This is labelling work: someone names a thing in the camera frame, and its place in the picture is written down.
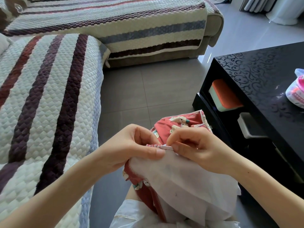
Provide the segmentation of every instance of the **striped sofa cover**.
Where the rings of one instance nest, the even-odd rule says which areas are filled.
[[[84,34],[24,37],[0,56],[0,221],[98,147],[102,66]],[[57,227],[88,227],[92,189]]]
[[[222,25],[208,0],[31,0],[3,34],[88,34],[115,60],[197,49],[204,36],[213,46]]]

